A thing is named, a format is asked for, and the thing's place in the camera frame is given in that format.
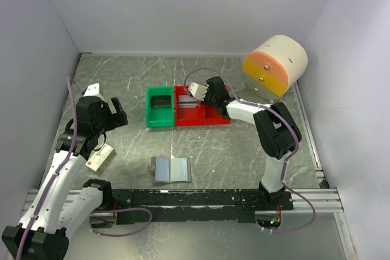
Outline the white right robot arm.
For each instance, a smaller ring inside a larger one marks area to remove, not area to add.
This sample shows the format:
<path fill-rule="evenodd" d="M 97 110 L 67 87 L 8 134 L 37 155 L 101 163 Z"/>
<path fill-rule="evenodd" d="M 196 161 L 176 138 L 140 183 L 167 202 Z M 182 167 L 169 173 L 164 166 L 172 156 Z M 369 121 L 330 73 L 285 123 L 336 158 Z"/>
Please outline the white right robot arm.
<path fill-rule="evenodd" d="M 262 208 L 273 209 L 285 191 L 285 172 L 289 159 L 299 148 L 300 130 L 284 103 L 264 105 L 232 97 L 221 77 L 209 78 L 206 83 L 203 104 L 212 106 L 224 118 L 255 126 L 266 154 L 258 201 Z"/>

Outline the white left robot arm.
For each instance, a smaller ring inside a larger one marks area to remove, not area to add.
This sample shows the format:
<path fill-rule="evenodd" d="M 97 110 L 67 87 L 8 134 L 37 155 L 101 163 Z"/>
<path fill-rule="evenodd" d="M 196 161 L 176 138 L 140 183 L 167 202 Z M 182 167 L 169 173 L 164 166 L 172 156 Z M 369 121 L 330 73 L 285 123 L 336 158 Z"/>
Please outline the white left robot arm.
<path fill-rule="evenodd" d="M 51 170 L 47 173 L 31 207 L 16 226 L 6 226 L 2 241 L 13 259 L 63 259 L 71 232 L 94 211 L 114 205 L 110 182 L 90 179 L 80 203 L 63 209 L 80 170 L 97 149 L 100 136 L 127 125 L 127 114 L 117 97 L 115 112 L 99 96 L 83 96 L 73 102 L 73 118 L 55 145 Z"/>

